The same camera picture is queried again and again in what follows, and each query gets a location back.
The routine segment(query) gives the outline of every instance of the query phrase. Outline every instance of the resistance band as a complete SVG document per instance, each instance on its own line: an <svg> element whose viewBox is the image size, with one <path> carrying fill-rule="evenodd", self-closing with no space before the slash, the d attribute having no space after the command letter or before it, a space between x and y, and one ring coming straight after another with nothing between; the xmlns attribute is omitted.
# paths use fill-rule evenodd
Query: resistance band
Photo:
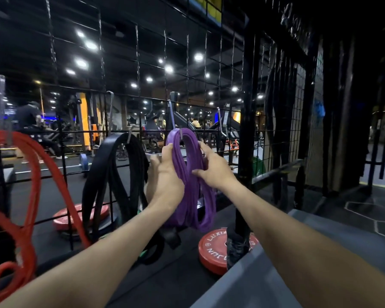
<svg viewBox="0 0 385 308"><path fill-rule="evenodd" d="M139 201L143 209L148 205L144 194L144 182L148 178L147 169L149 162L141 142L134 135L130 135L130 139L128 139L128 136L128 133L114 133L106 137L99 146L88 172L83 188L82 217L83 225L87 231L92 207L95 202L92 233L87 232L87 237L93 242L99 239L98 228L101 222L101 207L103 206L107 183L115 196L120 210L120 225L137 215ZM123 186L116 165L116 152L121 144L126 146L128 152L130 167L129 194ZM151 264L158 260L164 250L164 241L169 243L171 248L176 248L181 242L176 233L162 228L154 234L145 248L149 251L155 246L155 251L152 254L143 254L139 259L140 262Z"/></svg>
<svg viewBox="0 0 385 308"><path fill-rule="evenodd" d="M0 145L5 144L8 139L8 132L0 130ZM54 181L58 189L60 190L64 201L66 202L67 209L69 210L74 224L77 226L77 232L81 238L84 247L90 246L91 242L85 235L82 227L81 220L78 216L78 212L74 207L74 203L68 192L66 182L63 175L58 169L57 165L46 154L44 149L39 143L32 140L28 135L21 134L19 132L11 133L12 142L15 146L19 147L23 152L28 164L31 166L31 193L30 201L27 209L26 220L24 226L21 228L13 224L2 212L0 212L0 227L8 232L15 240L16 247L20 249L22 257L22 265L19 266L14 262L5 262L0 265L0 276L7 270L13 270L14 275L10 284L0 291L0 302L14 293L17 289L27 284L34 278L36 271L36 253L34 251L33 244L31 243L31 236L33 234L34 221L37 217L37 211L39 208L40 200L40 188L41 188L41 168L36 154L44 161L48 166L48 169L53 176Z"/></svg>
<svg viewBox="0 0 385 308"><path fill-rule="evenodd" d="M187 164L181 154L180 129L173 129L167 137L167 145L173 144L172 161L178 177L183 181L184 197L174 214L166 222L169 226L188 226L202 232L209 231L216 213L215 191L203 179L191 173L192 170L204 170L204 158L197 137L190 129L182 129L183 141L187 151ZM205 216L198 220L198 198L200 191L205 205Z"/></svg>

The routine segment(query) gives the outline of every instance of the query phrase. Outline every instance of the metal hook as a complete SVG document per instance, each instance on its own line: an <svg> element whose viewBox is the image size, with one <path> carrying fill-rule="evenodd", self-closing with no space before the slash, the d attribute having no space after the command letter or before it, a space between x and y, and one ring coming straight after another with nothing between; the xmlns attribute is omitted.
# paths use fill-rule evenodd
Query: metal hook
<svg viewBox="0 0 385 308"><path fill-rule="evenodd" d="M130 143L130 138L131 138L131 133L133 132L133 127L134 127L134 126L131 126L131 127L130 127L130 130L128 131L127 144Z"/></svg>
<svg viewBox="0 0 385 308"><path fill-rule="evenodd" d="M107 91L107 93L110 93L111 95L111 104L110 104L110 116L108 117L108 134L111 133L111 130L113 129L113 99L114 99L114 93L112 91Z"/></svg>
<svg viewBox="0 0 385 308"><path fill-rule="evenodd" d="M172 118L172 128L175 129L175 120L174 120L174 113L172 111L172 103L171 101L177 102L178 98L178 93L177 92L171 92L169 93L169 100L168 100L168 105L169 105L169 111L171 113L171 118ZM179 128L180 130L180 139L183 139L183 128Z"/></svg>
<svg viewBox="0 0 385 308"><path fill-rule="evenodd" d="M225 137L227 137L227 135L224 134L224 132L222 131L221 110L220 110L220 107L217 107L217 110L218 110L218 122L220 123L220 131L221 131L221 134L223 134Z"/></svg>
<svg viewBox="0 0 385 308"><path fill-rule="evenodd" d="M6 94L6 77L4 75L0 75L0 129L7 130L7 140L6 145L11 146L13 144L13 138L11 134L11 119L10 115L7 117L9 127L6 128L6 122L4 117L6 115L6 102L4 101Z"/></svg>

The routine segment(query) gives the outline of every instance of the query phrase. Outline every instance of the forearm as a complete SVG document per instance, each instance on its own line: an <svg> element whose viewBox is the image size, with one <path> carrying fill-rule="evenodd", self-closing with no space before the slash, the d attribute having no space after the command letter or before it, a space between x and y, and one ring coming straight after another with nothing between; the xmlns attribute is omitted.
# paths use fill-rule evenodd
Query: forearm
<svg viewBox="0 0 385 308"><path fill-rule="evenodd" d="M0 307L104 307L154 233L171 215L167 208L154 205L156 201L161 199L153 199L129 222L33 280Z"/></svg>
<svg viewBox="0 0 385 308"><path fill-rule="evenodd" d="M235 182L224 193L304 308L385 307L385 275Z"/></svg>

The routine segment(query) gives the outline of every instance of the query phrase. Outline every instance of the red weight plate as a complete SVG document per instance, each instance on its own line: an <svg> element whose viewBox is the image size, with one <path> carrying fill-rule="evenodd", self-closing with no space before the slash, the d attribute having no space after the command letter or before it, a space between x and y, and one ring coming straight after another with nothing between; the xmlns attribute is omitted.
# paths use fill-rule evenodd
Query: red weight plate
<svg viewBox="0 0 385 308"><path fill-rule="evenodd" d="M76 207L77 211L80 211L81 210L81 203L76 204L75 207ZM109 215L109 213L110 213L110 206L109 205L103 205L101 207L101 220L105 219ZM66 214L67 214L67 208L61 209L56 214L54 214L53 217L57 217L60 215L66 215ZM83 220L81 212L78 212L78 216L80 217L81 220ZM94 209L92 209L91 214L90 214L90 225L92 225L92 223L93 223L93 216L94 216ZM71 220L71 228L73 230L77 230L73 219L70 218L70 220ZM53 225L56 228L56 230L58 230L58 231L66 231L66 230L68 231L68 217L63 216L63 217L59 217L59 218L53 220Z"/></svg>
<svg viewBox="0 0 385 308"><path fill-rule="evenodd" d="M198 244L200 262L211 272L224 275L227 272L227 229L213 230L203 236ZM258 243L253 233L250 235L250 249Z"/></svg>

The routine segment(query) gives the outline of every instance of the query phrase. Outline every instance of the hand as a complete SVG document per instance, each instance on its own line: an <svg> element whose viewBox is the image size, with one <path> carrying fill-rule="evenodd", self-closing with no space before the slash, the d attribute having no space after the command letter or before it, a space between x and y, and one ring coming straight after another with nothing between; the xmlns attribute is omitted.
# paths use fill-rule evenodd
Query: hand
<svg viewBox="0 0 385 308"><path fill-rule="evenodd" d="M222 192L229 188L236 181L234 173L231 171L228 162L216 154L209 146L199 142L201 150L208 160L207 170L193 170L192 173L201 177L207 185L220 189Z"/></svg>
<svg viewBox="0 0 385 308"><path fill-rule="evenodd" d="M146 198L151 205L168 206L174 212L184 196L184 184L172 163L172 144L163 147L162 156L151 156Z"/></svg>

